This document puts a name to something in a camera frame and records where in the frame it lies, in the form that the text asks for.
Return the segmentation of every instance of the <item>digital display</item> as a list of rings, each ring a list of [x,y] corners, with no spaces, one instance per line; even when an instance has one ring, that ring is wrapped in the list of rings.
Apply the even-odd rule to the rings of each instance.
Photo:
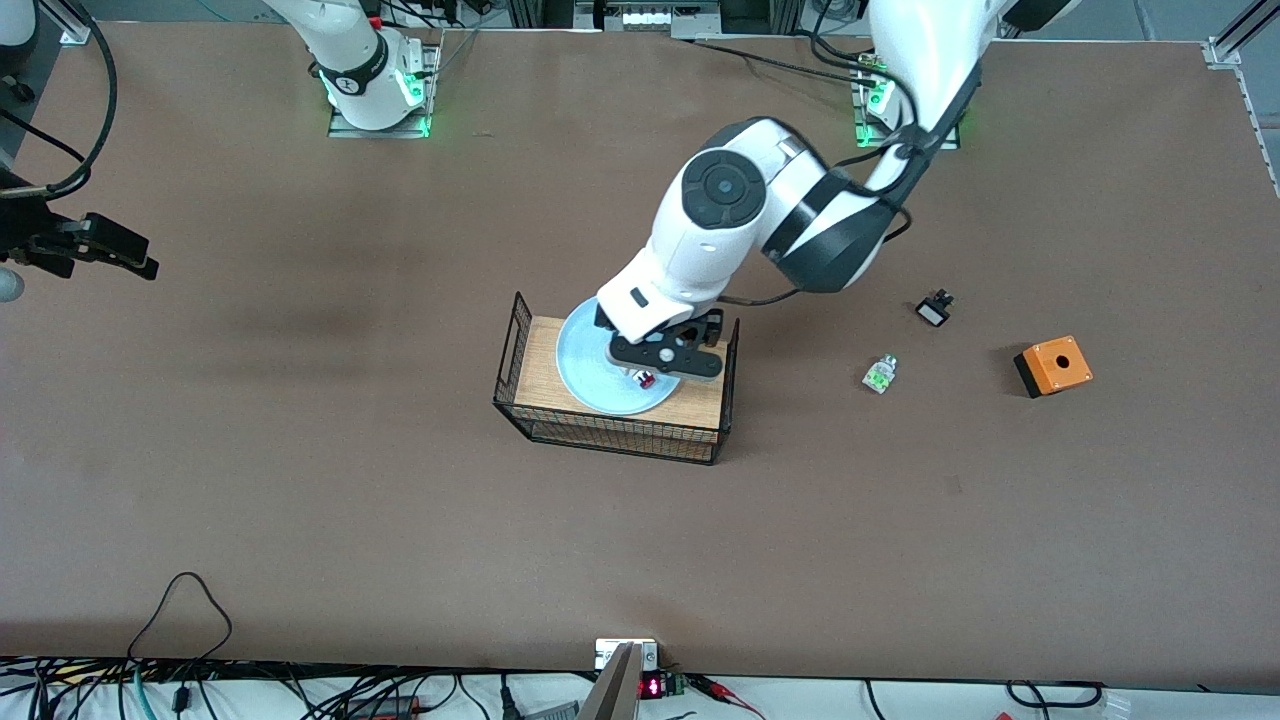
[[[645,673],[640,679],[640,687],[636,697],[640,700],[658,700],[667,697],[667,683],[663,682],[662,673]]]

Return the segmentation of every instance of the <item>small electronic component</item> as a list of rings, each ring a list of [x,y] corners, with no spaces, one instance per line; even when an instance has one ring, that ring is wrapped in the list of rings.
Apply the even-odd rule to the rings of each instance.
[[[941,327],[951,318],[951,313],[947,311],[947,306],[955,302],[956,299],[945,290],[940,290],[933,295],[925,297],[915,306],[915,314],[924,318],[924,322],[933,327]]]
[[[867,370],[867,374],[863,377],[863,384],[876,391],[877,395],[884,395],[888,384],[893,382],[896,372],[897,357],[886,355],[872,365],[870,370]]]
[[[658,382],[658,377],[649,370],[637,370],[635,368],[622,368],[622,372],[627,374],[628,378],[640,386],[640,389],[649,389],[654,383]]]
[[[673,694],[685,694],[686,687],[689,685],[684,675],[667,673],[664,670],[655,670],[645,673],[640,678],[640,687],[636,697],[640,700],[660,700]]]
[[[1028,347],[1014,357],[1014,366],[1032,397],[1062,392],[1093,379],[1093,370],[1071,336]]]

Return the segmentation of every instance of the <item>metal mounting plate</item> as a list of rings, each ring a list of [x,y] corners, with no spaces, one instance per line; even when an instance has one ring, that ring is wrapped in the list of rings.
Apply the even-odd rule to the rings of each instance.
[[[622,643],[636,643],[644,651],[644,671],[650,673],[658,669],[658,641],[653,638],[596,638],[595,641],[595,669],[604,670],[613,651]]]

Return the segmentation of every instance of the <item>wooden board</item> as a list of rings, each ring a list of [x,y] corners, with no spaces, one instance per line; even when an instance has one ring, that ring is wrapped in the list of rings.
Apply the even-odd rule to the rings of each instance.
[[[556,368],[556,341],[563,324],[564,320],[559,318],[534,315],[529,328],[529,341],[525,345],[525,363],[520,369],[520,384],[516,386],[516,405],[595,414],[595,410],[579,402],[564,387],[564,380]],[[724,340],[707,350],[724,360],[727,342]],[[714,429],[719,427],[723,396],[724,373],[707,383],[682,380],[676,392],[657,407],[628,418]]]

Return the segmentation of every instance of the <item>orange box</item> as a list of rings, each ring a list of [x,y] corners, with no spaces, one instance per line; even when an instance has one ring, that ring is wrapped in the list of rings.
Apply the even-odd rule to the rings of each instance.
[[[1062,392],[1093,379],[1093,370],[1071,336],[1028,347],[1014,357],[1014,366],[1032,397]]]

